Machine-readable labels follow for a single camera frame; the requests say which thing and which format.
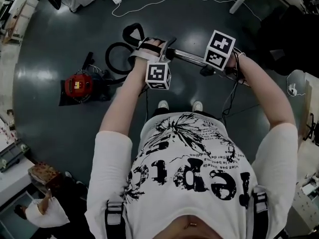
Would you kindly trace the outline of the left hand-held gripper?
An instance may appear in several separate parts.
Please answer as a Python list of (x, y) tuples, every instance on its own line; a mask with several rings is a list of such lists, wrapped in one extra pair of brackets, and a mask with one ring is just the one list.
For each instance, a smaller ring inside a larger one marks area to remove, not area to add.
[(129, 57), (129, 61), (141, 58), (147, 61), (145, 83), (150, 89), (168, 90), (171, 81), (169, 63), (174, 58), (170, 46), (175, 43), (176, 37), (163, 41), (159, 56), (144, 51), (135, 50)]

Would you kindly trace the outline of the person's right forearm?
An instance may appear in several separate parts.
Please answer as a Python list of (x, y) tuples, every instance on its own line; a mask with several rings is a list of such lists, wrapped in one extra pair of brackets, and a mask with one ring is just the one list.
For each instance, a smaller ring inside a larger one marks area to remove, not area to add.
[(295, 125), (291, 104), (276, 82), (252, 59), (236, 51), (234, 54), (228, 60), (227, 66), (237, 66), (244, 75), (263, 109), (270, 128), (283, 123)]

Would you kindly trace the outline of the white workbench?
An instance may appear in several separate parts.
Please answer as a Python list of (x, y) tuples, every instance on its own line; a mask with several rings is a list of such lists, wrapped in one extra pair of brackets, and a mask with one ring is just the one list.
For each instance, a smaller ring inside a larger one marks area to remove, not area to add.
[(23, 158), (6, 172), (0, 172), (0, 206), (31, 183), (28, 170), (33, 166), (29, 159)]

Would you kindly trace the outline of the silver vacuum wand tube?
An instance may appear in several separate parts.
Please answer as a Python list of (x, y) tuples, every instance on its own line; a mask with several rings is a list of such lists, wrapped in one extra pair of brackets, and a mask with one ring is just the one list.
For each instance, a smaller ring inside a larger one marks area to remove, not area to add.
[(220, 77), (224, 77), (230, 79), (232, 81), (238, 81), (241, 85), (250, 86), (244, 75), (240, 72), (237, 72), (236, 67), (225, 67), (223, 71), (212, 67), (204, 62), (204, 58), (197, 56), (195, 54), (191, 54), (185, 51), (181, 51), (178, 49), (170, 48), (173, 51), (174, 58), (192, 63), (194, 65), (200, 66), (202, 69), (200, 70), (200, 74), (204, 77), (212, 76), (212, 75), (219, 75)]

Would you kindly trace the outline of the red vacuum cleaner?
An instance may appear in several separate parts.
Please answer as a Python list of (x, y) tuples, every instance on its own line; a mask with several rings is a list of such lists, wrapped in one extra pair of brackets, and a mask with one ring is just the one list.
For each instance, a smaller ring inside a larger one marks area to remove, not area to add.
[(95, 66), (94, 62), (93, 52), (89, 52), (82, 68), (66, 80), (60, 81), (60, 106), (111, 99), (108, 85), (110, 73)]

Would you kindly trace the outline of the black trousers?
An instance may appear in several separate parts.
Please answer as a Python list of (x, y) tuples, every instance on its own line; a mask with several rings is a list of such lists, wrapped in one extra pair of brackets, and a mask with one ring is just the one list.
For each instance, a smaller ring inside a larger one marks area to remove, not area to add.
[[(203, 112), (203, 111), (195, 111), (195, 113), (201, 114), (201, 115), (209, 117), (209, 118), (217, 119), (215, 116), (213, 116), (213, 115), (211, 115), (209, 113)], [(170, 114), (170, 110), (167, 109), (167, 108), (157, 108), (154, 111), (152, 117), (155, 117), (155, 116), (158, 116), (158, 115), (164, 115), (164, 114)]]

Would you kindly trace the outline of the grey plastic crate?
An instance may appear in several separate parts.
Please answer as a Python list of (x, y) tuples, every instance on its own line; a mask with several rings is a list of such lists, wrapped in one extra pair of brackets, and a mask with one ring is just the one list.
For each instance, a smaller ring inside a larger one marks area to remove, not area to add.
[(12, 166), (18, 164), (29, 148), (23, 144), (11, 144), (0, 152), (0, 172), (6, 172)]

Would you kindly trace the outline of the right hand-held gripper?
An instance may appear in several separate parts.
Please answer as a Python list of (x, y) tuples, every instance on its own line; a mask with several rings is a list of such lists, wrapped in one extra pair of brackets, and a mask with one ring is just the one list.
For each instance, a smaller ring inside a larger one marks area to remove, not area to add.
[(204, 55), (203, 63), (205, 66), (200, 70), (200, 74), (205, 77), (218, 74), (244, 84), (245, 80), (242, 73), (239, 73), (239, 69), (236, 66), (233, 68), (226, 66), (231, 55), (235, 55), (235, 41), (235, 38), (214, 30)]

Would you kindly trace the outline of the person's left hand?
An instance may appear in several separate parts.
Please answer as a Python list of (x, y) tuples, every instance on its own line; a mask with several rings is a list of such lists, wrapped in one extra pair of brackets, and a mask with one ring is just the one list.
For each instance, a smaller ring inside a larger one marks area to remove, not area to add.
[[(150, 44), (152, 46), (156, 46), (156, 47), (160, 47), (162, 49), (162, 47), (165, 45), (165, 42), (162, 42), (161, 40), (159, 39), (149, 39), (145, 42), (145, 44)], [(149, 53), (151, 55), (154, 55), (156, 57), (159, 57), (159, 53), (157, 52), (154, 52), (152, 50), (149, 50), (149, 49), (145, 49), (145, 48), (140, 48), (141, 51), (143, 52), (146, 52), (146, 53)]]

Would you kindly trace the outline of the patterned cardboard box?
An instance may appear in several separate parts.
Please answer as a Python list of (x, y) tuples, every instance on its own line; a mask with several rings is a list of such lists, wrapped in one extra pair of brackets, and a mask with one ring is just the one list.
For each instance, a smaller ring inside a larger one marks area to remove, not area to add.
[(42, 193), (56, 190), (63, 181), (63, 175), (54, 167), (40, 162), (28, 169), (31, 183)]

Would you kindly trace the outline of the white printed t-shirt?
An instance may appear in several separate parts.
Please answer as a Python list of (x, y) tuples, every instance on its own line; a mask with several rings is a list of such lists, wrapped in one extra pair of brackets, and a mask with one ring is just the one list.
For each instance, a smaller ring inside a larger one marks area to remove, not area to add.
[(249, 163), (224, 125), (197, 113), (169, 113), (143, 127), (139, 153), (113, 131), (95, 138), (85, 214), (96, 239), (107, 239), (107, 202), (126, 207), (129, 239), (152, 239), (180, 216), (202, 219), (224, 239), (252, 236), (252, 194), (267, 194), (266, 239), (286, 225), (297, 180), (297, 128), (282, 123), (262, 140)]

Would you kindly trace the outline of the person's neck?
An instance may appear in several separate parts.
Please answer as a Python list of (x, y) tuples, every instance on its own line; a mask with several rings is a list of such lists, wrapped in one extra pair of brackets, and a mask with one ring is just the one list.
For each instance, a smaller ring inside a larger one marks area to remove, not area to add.
[(153, 239), (222, 239), (222, 237), (197, 216), (185, 215), (174, 219)]

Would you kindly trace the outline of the person's left forearm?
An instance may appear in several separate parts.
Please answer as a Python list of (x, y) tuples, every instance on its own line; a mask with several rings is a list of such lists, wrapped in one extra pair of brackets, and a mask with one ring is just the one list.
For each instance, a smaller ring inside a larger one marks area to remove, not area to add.
[(147, 61), (136, 58), (132, 71), (117, 91), (103, 117), (100, 131), (112, 131), (128, 135), (139, 94), (145, 85), (146, 70)]

